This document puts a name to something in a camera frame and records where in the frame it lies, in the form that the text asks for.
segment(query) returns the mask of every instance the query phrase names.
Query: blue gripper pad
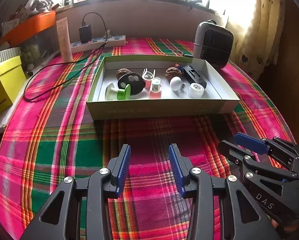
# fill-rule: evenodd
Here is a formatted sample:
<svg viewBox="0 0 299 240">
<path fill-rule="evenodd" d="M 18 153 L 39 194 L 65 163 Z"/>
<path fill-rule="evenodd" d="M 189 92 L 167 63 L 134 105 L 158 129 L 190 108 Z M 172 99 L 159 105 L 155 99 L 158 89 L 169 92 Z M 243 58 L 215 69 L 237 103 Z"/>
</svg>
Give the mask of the blue gripper pad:
<svg viewBox="0 0 299 240">
<path fill-rule="evenodd" d="M 181 171 L 181 167 L 177 161 L 177 157 L 176 157 L 176 154 L 174 152 L 172 145 L 170 145 L 168 148 L 168 156 L 170 159 L 170 164 L 172 167 L 177 192 L 180 193 L 181 197 L 184 197 L 184 195 L 185 195 L 184 176 Z"/>
<path fill-rule="evenodd" d="M 234 135 L 234 141 L 237 145 L 243 146 L 258 154 L 268 154 L 268 148 L 263 141 L 259 141 L 243 133 L 237 133 Z"/>
<path fill-rule="evenodd" d="M 128 146 L 125 150 L 123 161 L 120 170 L 118 172 L 117 189 L 116 189 L 117 198 L 119 198 L 121 193 L 123 192 L 130 162 L 131 162 L 131 147 Z"/>
</svg>

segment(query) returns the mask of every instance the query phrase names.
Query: plaid tablecloth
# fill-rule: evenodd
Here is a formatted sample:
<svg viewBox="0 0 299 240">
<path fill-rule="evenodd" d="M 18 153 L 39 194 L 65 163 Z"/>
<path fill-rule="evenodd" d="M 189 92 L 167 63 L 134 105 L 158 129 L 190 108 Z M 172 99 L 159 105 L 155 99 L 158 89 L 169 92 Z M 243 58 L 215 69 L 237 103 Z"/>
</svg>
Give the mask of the plaid tablecloth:
<svg viewBox="0 0 299 240">
<path fill-rule="evenodd" d="M 180 56 L 181 52 L 192 53 L 193 43 L 140 38 L 128 39 L 123 47 L 105 49 L 101 58 L 125 54 Z M 74 59 L 86 55 L 76 53 Z M 70 78 L 91 60 L 45 69 L 35 78 L 28 96 Z M 220 140 L 233 141 L 239 131 L 254 137 L 293 140 L 271 100 L 233 64 L 219 71 L 240 98 L 231 114 L 107 120 L 94 125 L 85 102 L 99 62 L 38 102 L 21 100 L 11 118 L 0 146 L 0 222 L 14 239 L 20 238 L 65 176 L 90 176 L 117 156 L 124 143 L 131 146 L 131 165 L 123 196 L 109 201 L 114 239 L 186 239 L 191 200 L 182 199 L 176 191 L 168 160 L 170 143 L 177 143 L 182 155 L 195 166 L 225 178 L 238 171 L 218 154 Z M 267 156 L 259 158 L 279 166 Z M 215 201 L 216 239 L 219 222 Z M 83 216 L 81 238 L 84 235 Z"/>
</svg>

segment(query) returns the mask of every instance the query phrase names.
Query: orange bin lid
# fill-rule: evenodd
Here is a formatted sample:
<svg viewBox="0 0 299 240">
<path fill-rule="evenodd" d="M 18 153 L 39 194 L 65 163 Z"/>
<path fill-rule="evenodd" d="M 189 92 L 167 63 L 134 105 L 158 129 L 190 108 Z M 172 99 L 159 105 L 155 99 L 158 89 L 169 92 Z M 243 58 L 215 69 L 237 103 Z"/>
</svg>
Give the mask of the orange bin lid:
<svg viewBox="0 0 299 240">
<path fill-rule="evenodd" d="M 8 32 L 0 39 L 0 44 L 2 45 L 5 41 L 7 41 L 11 47 L 18 46 L 35 34 L 52 27 L 55 24 L 55 11 L 35 15 Z"/>
</svg>

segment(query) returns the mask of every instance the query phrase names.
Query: portable heater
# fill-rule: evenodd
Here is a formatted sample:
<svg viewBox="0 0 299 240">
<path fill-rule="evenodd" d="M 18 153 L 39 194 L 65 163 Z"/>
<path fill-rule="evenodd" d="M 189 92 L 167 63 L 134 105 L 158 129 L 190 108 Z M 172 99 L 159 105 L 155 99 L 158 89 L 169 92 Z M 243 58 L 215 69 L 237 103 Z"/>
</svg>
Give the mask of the portable heater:
<svg viewBox="0 0 299 240">
<path fill-rule="evenodd" d="M 233 39 L 233 34 L 215 21 L 202 22 L 196 30 L 193 57 L 207 60 L 214 68 L 225 67 Z"/>
</svg>

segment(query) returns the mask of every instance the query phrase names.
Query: white bottle cap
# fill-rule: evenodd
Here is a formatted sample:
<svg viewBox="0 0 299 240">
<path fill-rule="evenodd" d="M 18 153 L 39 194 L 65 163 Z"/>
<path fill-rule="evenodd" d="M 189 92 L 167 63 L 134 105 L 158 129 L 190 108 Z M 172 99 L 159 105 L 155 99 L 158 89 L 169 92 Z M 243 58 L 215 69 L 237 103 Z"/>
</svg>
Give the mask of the white bottle cap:
<svg viewBox="0 0 299 240">
<path fill-rule="evenodd" d="M 204 93 L 204 87 L 197 83 L 192 83 L 189 88 L 190 98 L 201 98 Z"/>
</svg>

